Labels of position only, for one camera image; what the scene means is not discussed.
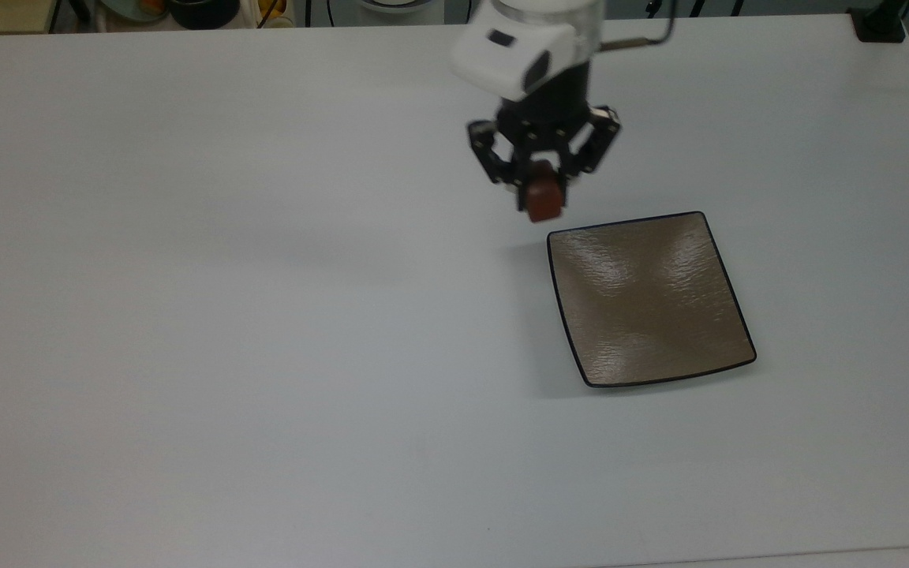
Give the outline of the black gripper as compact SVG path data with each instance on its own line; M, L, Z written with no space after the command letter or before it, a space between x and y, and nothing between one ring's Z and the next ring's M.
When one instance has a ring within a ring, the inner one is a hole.
M621 132L619 116L612 108L589 103L591 67L591 62L582 62L565 69L523 99L503 100L498 119L466 125L470 150L491 183L510 186L517 210L527 209L527 185L538 152L551 151L558 157L558 181L567 205L571 185L599 168ZM574 150L571 144L585 127L590 132ZM496 151L499 136L509 144L507 158Z

